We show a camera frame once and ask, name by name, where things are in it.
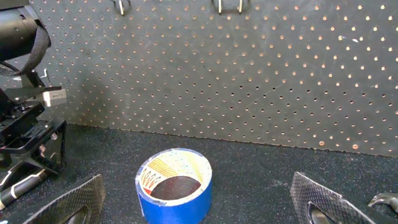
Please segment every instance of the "black strap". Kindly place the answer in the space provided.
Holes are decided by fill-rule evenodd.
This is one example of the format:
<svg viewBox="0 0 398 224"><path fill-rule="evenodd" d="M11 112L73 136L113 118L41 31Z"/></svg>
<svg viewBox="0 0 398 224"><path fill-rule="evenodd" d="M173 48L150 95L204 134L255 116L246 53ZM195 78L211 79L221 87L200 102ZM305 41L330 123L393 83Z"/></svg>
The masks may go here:
<svg viewBox="0 0 398 224"><path fill-rule="evenodd" d="M20 76L32 71L38 64L42 61L45 51L50 43L49 34L41 26L37 26L36 38L30 52L30 56L21 71L15 72L6 68L0 67L0 75L5 75L8 77Z"/></svg>

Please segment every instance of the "black cylinder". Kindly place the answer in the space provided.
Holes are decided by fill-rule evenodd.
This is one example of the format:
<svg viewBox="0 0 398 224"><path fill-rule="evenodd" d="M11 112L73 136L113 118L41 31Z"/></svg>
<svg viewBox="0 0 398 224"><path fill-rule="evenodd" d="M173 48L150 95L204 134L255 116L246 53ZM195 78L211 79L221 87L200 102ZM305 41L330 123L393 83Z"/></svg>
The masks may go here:
<svg viewBox="0 0 398 224"><path fill-rule="evenodd" d="M29 54L37 24L24 7L0 11L0 61Z"/></svg>

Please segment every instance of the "roll of tape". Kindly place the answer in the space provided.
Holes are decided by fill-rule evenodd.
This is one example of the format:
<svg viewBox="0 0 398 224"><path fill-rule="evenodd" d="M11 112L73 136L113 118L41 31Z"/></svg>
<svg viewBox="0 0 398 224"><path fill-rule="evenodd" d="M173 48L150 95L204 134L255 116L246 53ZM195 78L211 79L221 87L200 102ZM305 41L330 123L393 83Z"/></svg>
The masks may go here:
<svg viewBox="0 0 398 224"><path fill-rule="evenodd" d="M169 149L143 163L136 175L148 223L198 223L211 205L211 166L199 152Z"/></svg>

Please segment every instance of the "black table surface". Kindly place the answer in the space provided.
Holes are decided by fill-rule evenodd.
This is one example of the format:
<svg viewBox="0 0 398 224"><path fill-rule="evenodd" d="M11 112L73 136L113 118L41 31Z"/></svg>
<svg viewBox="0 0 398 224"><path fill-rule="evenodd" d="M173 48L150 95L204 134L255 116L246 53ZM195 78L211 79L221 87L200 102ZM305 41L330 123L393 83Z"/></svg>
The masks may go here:
<svg viewBox="0 0 398 224"><path fill-rule="evenodd" d="M298 223L289 192L295 171L309 173L364 205L378 193L398 189L398 162L391 157L70 124L65 170L0 216L15 215L88 174L100 173L106 189L101 223L145 223L134 183L136 172L150 156L176 147L202 153L212 166L213 203L203 223Z"/></svg>

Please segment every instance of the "pegboard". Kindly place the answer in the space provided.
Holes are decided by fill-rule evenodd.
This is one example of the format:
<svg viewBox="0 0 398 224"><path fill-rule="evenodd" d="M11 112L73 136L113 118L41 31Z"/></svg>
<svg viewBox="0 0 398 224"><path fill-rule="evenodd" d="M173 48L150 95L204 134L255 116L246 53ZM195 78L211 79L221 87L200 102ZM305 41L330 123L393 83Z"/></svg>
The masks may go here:
<svg viewBox="0 0 398 224"><path fill-rule="evenodd" d="M398 156L397 2L123 1L31 0L68 93L42 119Z"/></svg>

